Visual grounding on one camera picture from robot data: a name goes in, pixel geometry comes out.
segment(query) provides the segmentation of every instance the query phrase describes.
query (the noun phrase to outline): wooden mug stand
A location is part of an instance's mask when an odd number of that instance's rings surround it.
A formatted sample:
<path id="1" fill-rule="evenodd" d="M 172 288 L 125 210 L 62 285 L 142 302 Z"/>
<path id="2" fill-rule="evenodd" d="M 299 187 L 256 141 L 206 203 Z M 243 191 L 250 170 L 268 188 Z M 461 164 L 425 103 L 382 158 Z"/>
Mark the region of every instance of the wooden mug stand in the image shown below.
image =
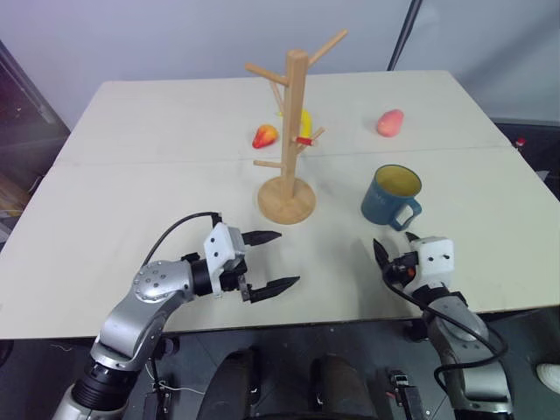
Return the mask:
<path id="1" fill-rule="evenodd" d="M 283 113 L 282 161 L 254 161 L 254 165 L 279 168 L 280 176 L 265 182 L 258 193 L 258 204 L 267 219 L 291 225 L 306 219 L 315 208 L 316 199 L 312 188 L 302 179 L 296 178 L 298 154 L 323 134 L 322 127 L 315 131 L 311 139 L 298 138 L 301 112 L 304 106 L 305 76 L 309 68 L 333 48 L 348 31 L 343 30 L 318 49 L 311 57 L 303 50 L 289 50 L 286 54 L 286 75 L 282 76 L 251 63 L 245 69 L 270 81 L 280 112 Z M 283 101 L 277 84 L 284 86 Z"/>

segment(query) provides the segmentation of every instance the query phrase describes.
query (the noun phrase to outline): round wooden base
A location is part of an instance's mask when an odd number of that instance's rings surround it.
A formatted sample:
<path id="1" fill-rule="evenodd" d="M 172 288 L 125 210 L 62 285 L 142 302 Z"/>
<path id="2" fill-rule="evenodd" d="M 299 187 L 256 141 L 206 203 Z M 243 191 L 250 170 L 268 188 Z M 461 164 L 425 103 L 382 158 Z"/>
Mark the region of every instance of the round wooden base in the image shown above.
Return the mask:
<path id="1" fill-rule="evenodd" d="M 315 193 L 306 182 L 296 178 L 294 196 L 282 200 L 280 177 L 269 179 L 262 184 L 258 194 L 259 208 L 267 219 L 282 225 L 293 225 L 305 220 L 315 208 Z"/>

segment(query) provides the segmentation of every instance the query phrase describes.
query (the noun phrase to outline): white sneaker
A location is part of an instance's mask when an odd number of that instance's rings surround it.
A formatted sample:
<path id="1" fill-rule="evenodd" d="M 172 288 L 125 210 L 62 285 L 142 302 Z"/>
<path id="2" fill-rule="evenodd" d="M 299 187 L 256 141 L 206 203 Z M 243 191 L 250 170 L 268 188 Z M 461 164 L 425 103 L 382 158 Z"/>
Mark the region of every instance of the white sneaker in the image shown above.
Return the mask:
<path id="1" fill-rule="evenodd" d="M 536 367 L 536 375 L 546 387 L 560 394 L 560 365 L 543 363 Z"/>

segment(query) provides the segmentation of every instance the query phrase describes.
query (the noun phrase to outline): blue mug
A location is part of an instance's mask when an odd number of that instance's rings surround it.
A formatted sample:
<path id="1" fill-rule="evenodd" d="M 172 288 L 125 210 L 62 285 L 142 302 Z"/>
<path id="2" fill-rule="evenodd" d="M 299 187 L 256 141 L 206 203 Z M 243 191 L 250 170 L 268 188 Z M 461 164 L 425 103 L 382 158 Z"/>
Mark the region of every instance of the blue mug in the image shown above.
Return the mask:
<path id="1" fill-rule="evenodd" d="M 394 230 L 406 229 L 422 212 L 414 199 L 422 189 L 422 181 L 409 168 L 399 164 L 386 164 L 374 175 L 361 202 L 364 217 L 377 225 L 390 225 Z M 403 223 L 397 220 L 402 210 L 410 207 L 412 215 Z"/>

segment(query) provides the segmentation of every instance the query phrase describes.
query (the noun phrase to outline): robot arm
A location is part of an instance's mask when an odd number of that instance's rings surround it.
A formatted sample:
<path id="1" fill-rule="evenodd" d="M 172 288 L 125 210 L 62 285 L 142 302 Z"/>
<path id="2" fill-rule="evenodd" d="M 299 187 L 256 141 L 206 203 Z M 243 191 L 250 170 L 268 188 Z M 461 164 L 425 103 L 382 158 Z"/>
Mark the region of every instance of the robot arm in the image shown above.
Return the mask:
<path id="1" fill-rule="evenodd" d="M 503 367 L 480 341 L 488 342 L 486 324 L 468 309 L 460 293 L 448 290 L 454 270 L 452 241 L 438 237 L 420 239 L 409 233 L 407 236 L 411 252 L 390 262 L 385 248 L 374 241 L 375 259 L 388 287 L 423 309 L 428 338 L 442 362 L 435 375 L 450 398 L 456 418 L 513 418 Z M 402 291 L 392 284 L 400 284 Z M 436 312 L 456 322 L 435 316 Z M 438 378 L 440 371 L 444 373 L 445 385 Z"/>
<path id="2" fill-rule="evenodd" d="M 280 234 L 239 229 L 218 222 L 204 242 L 206 260 L 196 253 L 175 262 L 145 264 L 129 292 L 109 314 L 90 351 L 81 378 L 64 394 L 54 420 L 113 420 L 123 416 L 130 391 L 150 358 L 165 322 L 195 296 L 239 290 L 251 303 L 272 298 L 299 277 L 286 277 L 259 290 L 246 284 L 246 245 L 259 245 Z"/>

